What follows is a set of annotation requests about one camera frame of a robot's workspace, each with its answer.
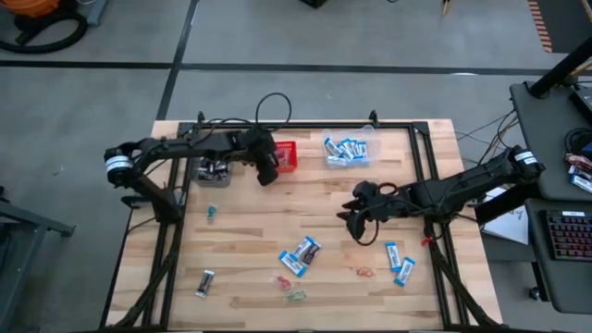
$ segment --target vacuum cleaner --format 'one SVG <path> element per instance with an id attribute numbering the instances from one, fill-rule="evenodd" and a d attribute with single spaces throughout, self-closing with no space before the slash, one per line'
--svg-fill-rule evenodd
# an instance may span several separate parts
<path id="1" fill-rule="evenodd" d="M 14 24 L 21 31 L 15 43 L 0 41 L 0 49 L 9 52 L 39 55 L 59 51 L 77 43 L 88 29 L 76 0 L 0 0 L 0 5 L 16 15 Z M 45 45 L 27 45 L 48 27 L 69 19 L 75 20 L 78 27 L 68 37 Z"/>

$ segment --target concrete floor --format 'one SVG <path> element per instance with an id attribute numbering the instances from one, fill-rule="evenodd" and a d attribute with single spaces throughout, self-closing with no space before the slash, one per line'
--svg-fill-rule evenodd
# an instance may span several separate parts
<path id="1" fill-rule="evenodd" d="M 103 25 L 51 55 L 0 60 L 172 63 L 191 0 L 111 1 Z M 14 36 L 0 10 L 0 38 Z M 63 22 L 41 40 L 71 29 Z M 366 65 L 423 68 L 551 68 L 524 0 L 201 0 L 183 63 Z M 77 225 L 50 235 L 18 309 L 17 327 L 42 332 L 97 328 L 129 210 L 105 179 L 104 149 L 150 133 L 168 70 L 0 68 L 0 184 L 15 204 Z M 266 93 L 281 91 L 294 118 L 452 118 L 470 131 L 511 110 L 511 83 L 525 76 L 182 70 L 166 119 L 252 117 Z M 266 118 L 284 117 L 270 103 Z M 496 126 L 475 133 L 490 141 Z M 516 127 L 506 143 L 524 143 Z M 486 144 L 459 142 L 466 166 Z M 488 252 L 495 246 L 487 245 Z M 512 327 L 588 331 L 592 316 L 556 313 L 527 299 L 527 266 L 490 263 L 504 322 Z"/>

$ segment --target wooden tabletop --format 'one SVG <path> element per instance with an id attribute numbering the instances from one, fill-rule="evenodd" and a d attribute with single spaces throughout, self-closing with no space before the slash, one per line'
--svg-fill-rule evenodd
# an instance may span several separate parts
<path id="1" fill-rule="evenodd" d="M 440 177 L 463 171 L 451 121 L 426 121 Z M 177 126 L 177 121 L 157 121 L 153 136 L 174 137 Z M 169 329 L 442 328 L 429 250 L 420 244 L 423 219 L 393 219 L 381 224 L 377 242 L 362 247 L 354 242 L 344 222 L 335 217 L 342 210 L 341 204 L 352 199 L 355 184 L 364 179 L 399 185 L 416 181 L 407 130 L 378 129 L 376 133 L 381 154 L 369 168 L 328 170 L 321 130 L 286 129 L 274 133 L 274 137 L 276 141 L 297 142 L 299 165 L 295 172 L 280 174 L 264 188 L 257 182 L 254 168 L 233 164 L 231 182 L 225 189 L 192 183 Z M 424 152 L 422 158 L 429 175 Z M 166 163 L 151 178 L 162 184 L 169 169 Z M 206 219 L 208 204 L 218 207 L 211 225 Z M 464 213 L 472 215 L 473 211 Z M 153 214 L 150 207 L 135 211 L 130 226 Z M 145 288 L 157 230 L 157 223 L 151 222 L 127 237 L 107 324 L 116 323 Z M 450 230 L 463 283 L 489 316 L 501 322 L 477 224 L 459 219 Z M 367 224 L 364 237 L 373 232 L 374 226 Z M 297 278 L 278 256 L 283 250 L 294 251 L 305 236 L 315 238 L 323 248 L 306 274 Z M 389 270 L 385 241 L 396 241 L 401 257 L 415 261 L 405 287 L 393 283 L 395 275 Z M 376 275 L 357 276 L 355 269 L 361 266 L 372 268 Z M 203 300 L 195 296 L 195 290 L 205 269 L 215 271 L 216 276 Z M 307 299 L 284 303 L 285 293 L 272 282 L 274 275 L 295 283 L 306 292 Z M 450 286 L 447 293 L 453 322 L 458 322 Z M 160 311 L 162 291 L 158 296 L 156 311 Z"/>

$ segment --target red container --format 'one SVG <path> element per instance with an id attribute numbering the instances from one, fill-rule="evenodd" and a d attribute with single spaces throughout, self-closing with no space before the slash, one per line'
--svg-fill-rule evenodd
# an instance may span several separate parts
<path id="1" fill-rule="evenodd" d="M 292 172 L 298 167 L 296 142 L 276 142 L 277 172 Z"/>

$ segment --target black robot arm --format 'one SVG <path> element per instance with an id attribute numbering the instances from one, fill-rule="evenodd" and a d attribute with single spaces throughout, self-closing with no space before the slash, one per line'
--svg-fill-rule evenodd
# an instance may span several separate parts
<path id="1" fill-rule="evenodd" d="M 418 181 L 397 188 L 390 183 L 363 181 L 353 190 L 354 200 L 342 207 L 349 212 L 338 216 L 347 221 L 351 236 L 359 240 L 364 221 L 386 222 L 390 218 L 425 216 L 432 220 L 452 218 L 465 203 L 503 184 L 537 181 L 545 167 L 520 146 L 506 149 L 489 162 L 446 179 Z M 392 188 L 383 193 L 383 188 Z"/>
<path id="2" fill-rule="evenodd" d="M 176 221 L 181 211 L 173 191 L 158 187 L 144 171 L 157 160 L 192 157 L 255 166 L 263 186 L 278 177 L 276 143 L 268 129 L 255 125 L 248 130 L 188 133 L 180 139 L 146 138 L 123 143 L 105 151 L 107 178 L 116 188 L 132 188 L 148 199 L 157 221 Z"/>

